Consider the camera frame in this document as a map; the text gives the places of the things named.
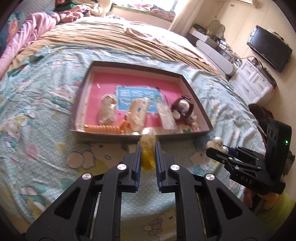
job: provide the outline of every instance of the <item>beige blanket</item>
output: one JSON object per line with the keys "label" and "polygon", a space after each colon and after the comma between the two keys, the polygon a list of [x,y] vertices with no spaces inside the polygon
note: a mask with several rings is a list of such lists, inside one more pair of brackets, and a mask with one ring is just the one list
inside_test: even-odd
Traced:
{"label": "beige blanket", "polygon": [[160,36],[159,28],[154,31],[156,27],[141,23],[141,28],[146,36],[148,33],[149,36],[153,36],[153,32],[158,33],[154,40],[161,41],[153,41],[141,36],[139,29],[127,34],[124,30],[124,26],[126,29],[127,25],[131,30],[139,23],[100,17],[84,17],[73,23],[55,26],[21,52],[13,60],[9,70],[17,67],[25,57],[36,53],[44,46],[64,44],[103,46],[130,53],[150,55],[158,59],[182,62],[220,76],[218,70],[184,37],[165,29],[162,29],[163,32]]}

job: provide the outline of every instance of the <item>television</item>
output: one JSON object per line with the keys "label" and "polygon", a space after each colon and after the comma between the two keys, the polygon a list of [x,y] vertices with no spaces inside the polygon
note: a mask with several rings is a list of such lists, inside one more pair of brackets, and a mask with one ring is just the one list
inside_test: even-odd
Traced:
{"label": "television", "polygon": [[260,26],[256,26],[250,34],[247,45],[279,72],[283,71],[292,54],[292,49],[280,36]]}

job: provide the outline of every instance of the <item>white plastic toy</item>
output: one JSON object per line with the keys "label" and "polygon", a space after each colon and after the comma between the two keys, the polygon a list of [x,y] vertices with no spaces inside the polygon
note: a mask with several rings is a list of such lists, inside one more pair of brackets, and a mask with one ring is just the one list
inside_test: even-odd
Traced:
{"label": "white plastic toy", "polygon": [[127,111],[126,120],[129,122],[131,129],[140,132],[145,124],[147,110],[151,100],[149,98],[134,99]]}

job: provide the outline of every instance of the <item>white pearl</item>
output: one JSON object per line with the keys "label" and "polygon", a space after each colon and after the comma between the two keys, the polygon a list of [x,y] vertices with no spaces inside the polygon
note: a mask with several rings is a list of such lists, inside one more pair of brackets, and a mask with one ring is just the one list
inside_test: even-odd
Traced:
{"label": "white pearl", "polygon": [[215,145],[215,149],[218,151],[222,151],[222,146]]}
{"label": "white pearl", "polygon": [[228,154],[228,151],[229,151],[229,150],[228,150],[228,148],[227,148],[226,146],[223,146],[223,147],[222,147],[222,152],[223,152],[223,153]]}
{"label": "white pearl", "polygon": [[208,141],[207,144],[206,144],[206,149],[209,149],[209,148],[215,148],[215,144],[212,142],[212,141]]}
{"label": "white pearl", "polygon": [[220,147],[223,146],[223,139],[221,137],[215,137],[212,141],[217,146],[220,146]]}

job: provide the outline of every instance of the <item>blue label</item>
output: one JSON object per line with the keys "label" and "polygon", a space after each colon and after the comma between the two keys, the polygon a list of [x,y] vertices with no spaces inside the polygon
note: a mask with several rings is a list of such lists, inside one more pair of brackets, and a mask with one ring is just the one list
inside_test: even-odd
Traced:
{"label": "blue label", "polygon": [[147,97],[151,100],[148,112],[157,112],[156,101],[162,100],[161,94],[157,89],[142,87],[117,87],[117,109],[127,110],[133,99]]}

